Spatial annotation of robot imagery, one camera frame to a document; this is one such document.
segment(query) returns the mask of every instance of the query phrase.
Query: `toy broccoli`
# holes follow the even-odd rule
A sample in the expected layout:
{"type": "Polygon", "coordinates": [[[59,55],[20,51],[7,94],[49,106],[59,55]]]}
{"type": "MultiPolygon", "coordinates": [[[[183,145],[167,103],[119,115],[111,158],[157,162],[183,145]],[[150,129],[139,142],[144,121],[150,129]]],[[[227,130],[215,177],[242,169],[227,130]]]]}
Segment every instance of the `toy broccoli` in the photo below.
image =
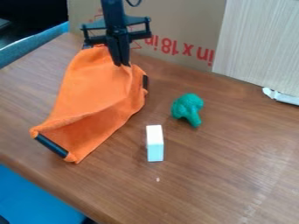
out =
{"type": "Polygon", "coordinates": [[[193,127],[198,127],[201,120],[198,112],[204,107],[204,101],[196,94],[183,94],[171,106],[171,115],[176,118],[186,118],[193,127]]]}

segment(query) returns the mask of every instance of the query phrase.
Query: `white block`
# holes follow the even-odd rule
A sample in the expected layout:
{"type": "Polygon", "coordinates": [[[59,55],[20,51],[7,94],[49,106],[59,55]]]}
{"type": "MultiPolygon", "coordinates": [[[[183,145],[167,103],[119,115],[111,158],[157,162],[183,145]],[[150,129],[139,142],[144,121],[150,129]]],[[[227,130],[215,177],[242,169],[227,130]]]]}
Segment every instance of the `white block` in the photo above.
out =
{"type": "Polygon", "coordinates": [[[164,143],[163,131],[161,125],[146,126],[146,138],[148,149],[148,161],[158,162],[163,161],[164,143]]]}

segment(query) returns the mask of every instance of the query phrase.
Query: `wooden table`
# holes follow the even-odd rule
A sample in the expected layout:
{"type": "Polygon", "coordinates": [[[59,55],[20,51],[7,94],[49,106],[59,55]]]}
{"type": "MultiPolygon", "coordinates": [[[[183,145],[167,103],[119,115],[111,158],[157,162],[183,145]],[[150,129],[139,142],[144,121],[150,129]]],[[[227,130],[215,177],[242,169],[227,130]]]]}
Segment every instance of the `wooden table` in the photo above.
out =
{"type": "Polygon", "coordinates": [[[147,104],[82,163],[29,137],[49,114],[81,40],[63,35],[0,71],[0,161],[106,223],[299,222],[299,108],[261,88],[146,56],[147,104]],[[203,125],[170,116],[183,93],[205,100],[203,125]],[[165,161],[148,163],[145,126],[162,124],[165,161]]]}

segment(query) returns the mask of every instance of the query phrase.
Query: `blue chair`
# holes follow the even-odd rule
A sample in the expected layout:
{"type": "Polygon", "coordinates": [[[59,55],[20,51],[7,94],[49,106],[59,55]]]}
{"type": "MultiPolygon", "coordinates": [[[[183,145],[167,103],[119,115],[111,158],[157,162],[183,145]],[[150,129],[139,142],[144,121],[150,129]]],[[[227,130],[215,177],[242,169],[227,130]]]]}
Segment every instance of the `blue chair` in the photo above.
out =
{"type": "Polygon", "coordinates": [[[0,216],[10,224],[79,224],[86,219],[84,214],[1,164],[0,216]]]}

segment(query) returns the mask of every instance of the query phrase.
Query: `orange cloth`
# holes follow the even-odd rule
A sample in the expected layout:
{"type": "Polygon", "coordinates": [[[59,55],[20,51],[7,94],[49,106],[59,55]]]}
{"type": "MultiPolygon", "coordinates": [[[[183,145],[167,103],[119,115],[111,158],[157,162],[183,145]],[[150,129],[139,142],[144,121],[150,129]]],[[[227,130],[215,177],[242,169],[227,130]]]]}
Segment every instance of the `orange cloth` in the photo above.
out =
{"type": "Polygon", "coordinates": [[[71,61],[49,117],[30,129],[68,151],[78,164],[144,105],[145,72],[115,66],[104,46],[81,50],[71,61]]]}

